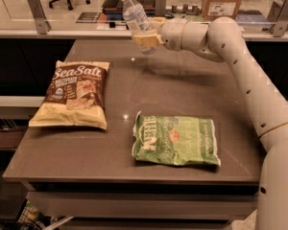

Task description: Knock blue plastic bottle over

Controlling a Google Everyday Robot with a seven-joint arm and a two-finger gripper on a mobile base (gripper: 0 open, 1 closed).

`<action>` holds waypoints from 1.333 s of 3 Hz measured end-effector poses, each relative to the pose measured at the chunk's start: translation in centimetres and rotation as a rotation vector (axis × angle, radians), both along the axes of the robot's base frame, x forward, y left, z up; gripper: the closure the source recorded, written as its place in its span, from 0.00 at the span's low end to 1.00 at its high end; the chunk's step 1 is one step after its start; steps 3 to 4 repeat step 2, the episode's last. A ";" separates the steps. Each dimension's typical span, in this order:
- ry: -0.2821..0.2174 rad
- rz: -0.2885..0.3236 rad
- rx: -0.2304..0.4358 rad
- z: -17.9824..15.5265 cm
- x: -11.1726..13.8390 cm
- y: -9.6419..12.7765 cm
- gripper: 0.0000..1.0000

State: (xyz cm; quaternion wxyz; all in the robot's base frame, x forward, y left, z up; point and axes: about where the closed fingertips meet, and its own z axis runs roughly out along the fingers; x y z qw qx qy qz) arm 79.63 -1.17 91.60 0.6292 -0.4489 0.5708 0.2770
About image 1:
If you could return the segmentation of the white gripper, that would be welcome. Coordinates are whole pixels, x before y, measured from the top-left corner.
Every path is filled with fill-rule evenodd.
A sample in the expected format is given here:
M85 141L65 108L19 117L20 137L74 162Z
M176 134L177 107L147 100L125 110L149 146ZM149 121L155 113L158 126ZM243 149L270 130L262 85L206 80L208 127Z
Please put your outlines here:
M172 51L181 50L182 32L187 21L183 18L173 18L166 21L165 17L149 17L150 31L140 32L132 36L135 43L139 46L164 47Z

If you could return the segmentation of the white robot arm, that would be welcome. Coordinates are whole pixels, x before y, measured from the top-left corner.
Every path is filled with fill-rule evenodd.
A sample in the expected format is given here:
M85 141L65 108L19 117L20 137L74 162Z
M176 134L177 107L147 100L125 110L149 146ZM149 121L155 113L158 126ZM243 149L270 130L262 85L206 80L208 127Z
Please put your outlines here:
M132 37L137 45L186 50L228 64L266 151L255 229L288 230L288 102L253 58L237 23L228 17L209 24L156 17L150 24Z

